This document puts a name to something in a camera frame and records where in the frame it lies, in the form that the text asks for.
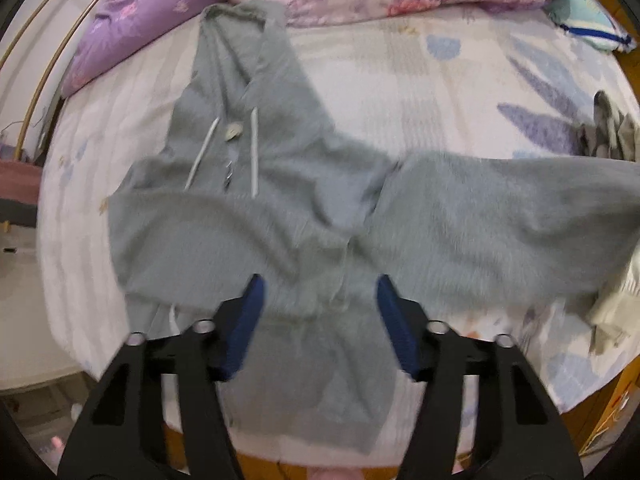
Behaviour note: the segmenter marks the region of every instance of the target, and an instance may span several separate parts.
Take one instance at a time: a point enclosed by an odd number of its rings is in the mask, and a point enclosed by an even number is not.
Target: purple pillow
[[[107,0],[82,37],[62,85],[69,97],[92,79],[220,0]]]

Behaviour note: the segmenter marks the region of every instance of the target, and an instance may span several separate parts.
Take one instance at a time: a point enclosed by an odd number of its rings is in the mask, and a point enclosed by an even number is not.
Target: blue gripper pad
[[[226,358],[220,365],[220,372],[226,381],[242,368],[242,361],[262,312],[264,291],[263,278],[254,274],[242,297],[224,301],[212,318],[220,338],[226,342]]]
[[[391,339],[400,368],[417,379],[420,372],[420,340],[429,318],[419,303],[398,296],[391,279],[378,278],[378,309]]]

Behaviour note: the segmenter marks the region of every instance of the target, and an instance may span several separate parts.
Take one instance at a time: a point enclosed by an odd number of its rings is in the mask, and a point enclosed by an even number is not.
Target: white drawstring
[[[216,117],[216,120],[213,121],[211,123],[211,126],[209,127],[209,131],[207,132],[207,136],[204,138],[204,142],[202,143],[202,147],[198,152],[198,156],[196,157],[196,160],[194,160],[193,164],[191,165],[191,171],[189,172],[189,176],[187,177],[187,183],[184,185],[185,191],[187,191],[191,187],[191,184],[193,183],[193,178],[196,176],[196,171],[198,171],[198,166],[200,165],[200,161],[202,160],[204,153],[207,151],[207,147],[209,146],[209,142],[211,140],[211,137],[213,136],[213,132],[215,131],[216,126],[218,126],[219,122],[220,122],[220,118]]]
[[[251,110],[251,198],[258,196],[258,108]]]
[[[189,176],[187,177],[187,182],[184,184],[184,190],[187,191],[191,184],[193,184],[193,179],[196,176],[196,171],[198,171],[198,166],[204,157],[207,148],[209,147],[209,143],[211,142],[211,137],[213,137],[213,132],[216,130],[218,123],[220,122],[220,118],[216,117],[216,120],[211,123],[209,127],[209,131],[207,132],[207,136],[204,138],[204,142],[202,143],[202,147],[196,156],[196,160],[193,161],[191,165],[191,170],[189,171]],[[178,321],[175,315],[175,303],[172,303],[169,308],[169,330],[172,335],[180,335],[180,328],[178,327]]]

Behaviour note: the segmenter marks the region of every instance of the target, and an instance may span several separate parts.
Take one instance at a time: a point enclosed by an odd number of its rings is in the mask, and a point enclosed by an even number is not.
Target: gray cloth
[[[578,131],[582,154],[637,162],[640,124],[625,114],[604,90],[593,98],[593,122]]]
[[[236,121],[244,133],[225,192],[224,131]],[[244,369],[221,388],[231,425],[367,452],[398,369],[377,276],[390,274],[432,317],[596,291],[640,235],[640,169],[441,153],[395,163],[336,134],[282,10],[249,2],[204,12],[193,80],[166,146],[132,166],[110,199],[109,226],[132,328],[152,337],[169,333],[172,303],[184,328],[238,296],[252,273],[265,277],[266,309]]]

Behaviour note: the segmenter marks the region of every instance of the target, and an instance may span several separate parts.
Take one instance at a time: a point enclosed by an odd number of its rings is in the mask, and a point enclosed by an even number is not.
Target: metal bolt
[[[498,334],[495,337],[494,341],[498,346],[501,346],[502,348],[513,348],[514,346],[516,346],[513,337],[511,337],[509,334]]]
[[[216,324],[210,319],[201,319],[193,324],[193,330],[198,334],[207,334],[213,332]]]
[[[140,346],[146,341],[146,336],[142,332],[132,332],[127,337],[125,343],[127,346]]]
[[[432,334],[446,334],[449,331],[449,325],[443,321],[430,321],[427,324],[427,330]]]

